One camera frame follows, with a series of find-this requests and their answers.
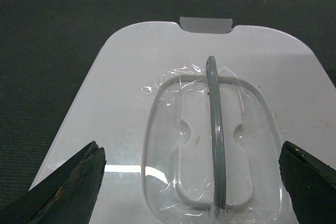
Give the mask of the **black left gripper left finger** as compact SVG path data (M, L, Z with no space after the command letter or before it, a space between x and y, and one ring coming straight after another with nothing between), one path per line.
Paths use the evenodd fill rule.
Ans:
M104 148L89 143L1 210L1 223L89 223L105 165Z

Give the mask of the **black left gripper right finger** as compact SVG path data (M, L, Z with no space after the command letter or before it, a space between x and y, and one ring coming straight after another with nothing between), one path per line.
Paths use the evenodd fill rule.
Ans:
M289 141L278 162L298 222L335 223L335 169Z

